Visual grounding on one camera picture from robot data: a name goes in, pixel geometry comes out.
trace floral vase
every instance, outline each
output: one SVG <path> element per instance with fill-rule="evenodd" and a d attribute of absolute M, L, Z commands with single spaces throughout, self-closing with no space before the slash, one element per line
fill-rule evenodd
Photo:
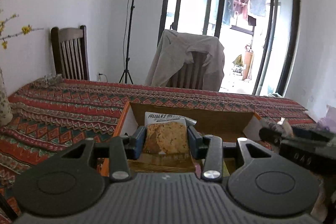
<path fill-rule="evenodd" d="M 7 98 L 5 83 L 2 77 L 2 70 L 0 68 L 0 126 L 9 124 L 12 118 L 13 114 Z"/>

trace red tablecloth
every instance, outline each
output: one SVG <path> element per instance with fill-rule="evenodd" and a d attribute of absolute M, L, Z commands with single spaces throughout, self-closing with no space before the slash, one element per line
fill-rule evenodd
<path fill-rule="evenodd" d="M 217 111 L 257 112 L 299 127 L 314 126 L 305 108 L 284 98 L 64 80 L 47 88 L 33 83 L 9 97 L 13 120 L 0 128 L 0 191 L 17 209 L 11 193 L 15 176 L 73 143 L 91 137 L 108 141 L 124 104 L 131 102 Z M 7 220 L 0 216 L 0 223 Z"/>

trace black door frame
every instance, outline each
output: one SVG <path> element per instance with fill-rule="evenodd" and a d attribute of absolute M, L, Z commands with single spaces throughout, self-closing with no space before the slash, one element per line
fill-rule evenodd
<path fill-rule="evenodd" d="M 283 95 L 286 84 L 288 82 L 288 77 L 289 73 L 292 67 L 292 62 L 293 62 L 293 57 L 294 57 L 294 52 L 295 52 L 295 46 L 296 46 L 296 40 L 297 40 L 297 33 L 298 33 L 298 28 L 299 28 L 299 17 L 300 17 L 300 3 L 301 0 L 293 0 L 293 11 L 292 11 L 292 22 L 291 22 L 291 31 L 290 31 L 290 38 L 289 38 L 289 43 L 288 43 L 288 50 L 287 50 L 287 55 L 285 58 L 285 62 L 282 68 L 282 72 L 280 75 L 280 80 L 276 89 L 276 92 L 279 93 L 280 95 Z M 215 27 L 215 37 L 219 37 L 220 32 L 221 32 L 221 22 L 222 22 L 222 17 L 223 17 L 223 10 L 224 10 L 224 0 L 219 0 L 218 2 L 218 12 L 217 12 L 217 20 L 216 20 L 216 27 Z M 180 4 L 181 0 L 177 0 L 176 2 L 176 9 L 175 9 L 175 15 L 174 15 L 174 22 L 172 24 L 172 29 L 177 30 L 177 25 L 178 25 L 178 20 L 179 20 L 179 10 L 180 10 Z M 165 28 L 165 23 L 166 23 L 166 14 L 167 14 L 167 5 L 168 5 L 168 0 L 163 0 L 163 5 L 162 5 L 162 13 L 161 13 L 161 20 L 160 20 L 160 27 L 159 27 L 159 35 L 158 35 L 158 40 L 157 44 L 159 44 L 161 35 L 163 33 L 163 30 Z M 208 21 L 208 14 L 210 13 L 211 9 L 211 3 L 209 3 L 209 0 L 207 2 L 207 7 L 206 7 L 206 15 L 205 15 L 205 20 L 204 20 L 204 26 L 207 26 L 206 21 Z M 274 13 L 274 0 L 271 0 L 271 7 L 270 7 L 270 15 L 269 15 L 269 23 L 268 23 L 268 30 L 267 30 L 267 35 L 265 39 L 265 45 L 264 45 L 264 51 L 263 51 L 263 56 L 260 64 L 260 68 L 258 71 L 258 75 L 256 76 L 256 83 L 255 87 L 253 89 L 253 95 L 257 93 L 258 86 L 260 83 L 260 80 L 264 78 L 263 73 L 266 72 L 264 69 L 265 67 L 265 61 L 269 59 L 270 51 L 269 51 L 269 44 L 270 44 L 270 38 L 271 38 L 271 29 L 275 27 L 275 22 L 273 22 L 273 13 Z"/>

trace light stand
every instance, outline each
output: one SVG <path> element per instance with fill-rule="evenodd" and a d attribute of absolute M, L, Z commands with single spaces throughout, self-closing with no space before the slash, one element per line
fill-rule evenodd
<path fill-rule="evenodd" d="M 133 84 L 131 75 L 129 73 L 128 70 L 128 61 L 130 60 L 129 58 L 129 42 L 130 42 L 130 38 L 131 38 L 131 26 L 132 26 L 132 17 L 133 17 L 133 10 L 134 10 L 135 6 L 134 6 L 134 0 L 132 0 L 132 5 L 131 5 L 131 13 L 129 16 L 129 24 L 128 24 L 128 38 L 127 38 L 127 50 L 126 50 L 126 65 L 125 65 L 125 70 L 123 72 L 123 75 L 121 76 L 119 83 L 122 82 L 124 76 L 125 76 L 125 84 L 127 84 L 127 75 L 129 76 L 129 79 L 131 81 L 131 83 Z"/>

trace metal bolt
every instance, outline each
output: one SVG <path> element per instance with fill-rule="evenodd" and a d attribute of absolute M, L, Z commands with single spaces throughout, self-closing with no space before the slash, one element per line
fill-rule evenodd
<path fill-rule="evenodd" d="M 113 172 L 112 177 L 116 180 L 123 180 L 129 177 L 128 173 L 125 171 Z"/>
<path fill-rule="evenodd" d="M 203 176 L 205 176 L 207 179 L 216 179 L 221 175 L 221 173 L 219 173 L 216 170 L 209 170 L 209 171 L 205 171 L 203 173 Z"/>

